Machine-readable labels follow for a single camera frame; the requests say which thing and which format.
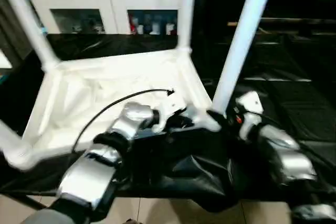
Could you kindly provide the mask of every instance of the black surface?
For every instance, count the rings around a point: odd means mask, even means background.
[[[49,36],[49,40],[57,56],[63,60],[163,50],[176,45],[176,38],[153,36],[55,35]],[[211,97],[225,61],[229,40],[215,44],[193,41],[192,59]],[[323,36],[257,36],[234,94],[236,97],[256,90],[266,115],[334,164],[336,99],[332,63],[335,41],[332,36],[327,39]],[[305,43],[310,48],[309,58],[300,53]],[[324,47],[325,50],[321,54],[318,49],[313,50],[315,47]],[[0,86],[1,101],[6,105],[0,107],[1,119],[19,134],[23,133],[42,77],[38,60],[32,52],[21,70],[14,72]],[[285,81],[244,79],[250,77]],[[302,78],[312,81],[296,81]],[[244,167],[239,162],[229,165],[229,154],[232,153],[246,154],[252,161],[257,158],[249,150],[239,146],[232,148],[227,145],[229,142],[226,134],[206,131],[138,140],[131,154],[132,183],[124,185],[118,195],[193,198],[211,211],[230,206],[240,197],[281,200],[281,193],[269,182],[264,170],[253,168],[257,163],[249,162],[250,167]],[[3,160],[0,162],[1,171],[6,176],[0,178],[1,190],[6,193],[53,195],[63,173],[76,159],[75,156],[71,158],[69,160],[69,156],[64,156],[44,161],[27,173],[8,167]],[[230,166],[236,178],[233,186],[228,180]],[[323,168],[323,164],[321,170],[328,182],[336,185],[330,170]]]

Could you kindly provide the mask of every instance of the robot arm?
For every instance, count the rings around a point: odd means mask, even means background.
[[[82,224],[104,219],[114,192],[125,179],[125,156],[138,130],[157,124],[159,112],[129,102],[106,132],[68,169],[58,188],[58,199],[27,218],[24,224]]]
[[[326,197],[325,192],[330,189],[321,181],[302,145],[265,122],[261,114],[258,94],[250,92],[236,100],[227,121],[239,141],[253,145],[267,164],[270,177],[283,191],[291,209],[292,223],[335,221],[336,200]]]

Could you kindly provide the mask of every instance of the white frame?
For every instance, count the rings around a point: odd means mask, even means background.
[[[179,31],[181,2],[182,0],[111,0],[118,34],[131,34],[128,10],[176,10]]]
[[[44,68],[44,71],[46,72],[44,79],[46,80],[51,78],[53,74],[58,74],[56,66],[58,59],[51,50],[48,41],[43,37],[41,31],[38,29],[38,25],[34,20],[34,13],[29,8],[26,0],[9,1],[11,5],[14,6],[14,11],[16,12],[19,21],[21,22],[32,45],[37,51],[41,62],[44,66],[49,66],[48,68]],[[227,103],[231,97],[240,70],[244,64],[248,49],[259,24],[266,1],[267,0],[246,0],[244,3],[244,8],[239,19],[238,27],[231,44],[213,102],[213,109],[217,110],[218,112],[224,113],[226,110]],[[184,76],[184,81],[190,85],[189,91],[191,92],[191,97],[195,97],[197,100],[199,97],[202,97],[203,93],[205,94],[203,96],[204,101],[199,101],[203,103],[206,102],[208,96],[190,58],[190,32],[193,20],[193,3],[194,0],[183,0],[183,5],[181,6],[183,8],[183,11],[181,12],[183,29],[180,31],[181,35],[178,37],[179,45],[176,49],[173,50],[173,55],[174,58],[176,58],[178,61],[179,68],[183,69],[184,71],[187,70]],[[153,54],[157,54],[157,52],[151,52],[147,54],[153,56]],[[58,64],[58,68],[62,68],[62,65],[62,63]],[[43,90],[43,87],[41,87],[38,96],[41,96],[43,91],[46,92],[46,90]],[[36,102],[33,108],[33,113],[34,110],[38,110],[39,107],[40,104]],[[28,124],[33,123],[33,121],[34,116],[32,114]],[[4,152],[8,162],[13,166],[21,169],[28,169],[33,167],[37,161],[46,158],[44,156],[45,150],[39,150],[35,148],[35,146],[27,146],[27,140],[26,142],[24,141],[25,139],[19,140],[18,136],[14,132],[9,131],[6,129],[6,127],[2,128],[3,129],[0,129],[0,149]],[[18,144],[17,146],[11,144],[11,138],[16,140],[15,142]]]
[[[98,9],[106,34],[116,34],[117,27],[110,0],[31,0],[50,34],[60,34],[51,9]]]

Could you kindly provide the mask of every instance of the silver metal part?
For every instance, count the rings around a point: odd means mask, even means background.
[[[117,164],[121,162],[121,156],[119,152],[111,148],[107,145],[103,144],[93,144],[92,147],[86,151],[86,154],[84,156],[88,156],[90,154],[96,154],[98,156],[101,156],[105,160],[109,161],[111,164]]]
[[[285,131],[266,125],[260,130],[260,135],[268,139],[277,153],[282,183],[294,179],[316,179],[316,172],[310,159],[300,152],[298,143]]]
[[[134,139],[141,127],[145,128],[152,122],[153,116],[151,107],[129,102],[121,111],[120,116],[107,129],[107,132],[117,132],[130,141]]]
[[[98,206],[116,169],[94,159],[80,158],[65,174],[58,196],[69,194],[91,203],[92,210]]]
[[[277,142],[279,145],[284,147],[299,150],[299,144],[285,131],[280,130],[272,125],[266,125],[260,130],[260,135],[272,139],[272,141]]]
[[[305,220],[332,219],[336,220],[335,209],[326,204],[303,205],[293,209],[294,214],[299,214]]]
[[[97,160],[97,156],[111,164],[121,161],[114,148],[93,144],[65,173],[58,188],[58,197],[71,195],[90,203],[92,210],[96,209],[116,171],[114,167]]]

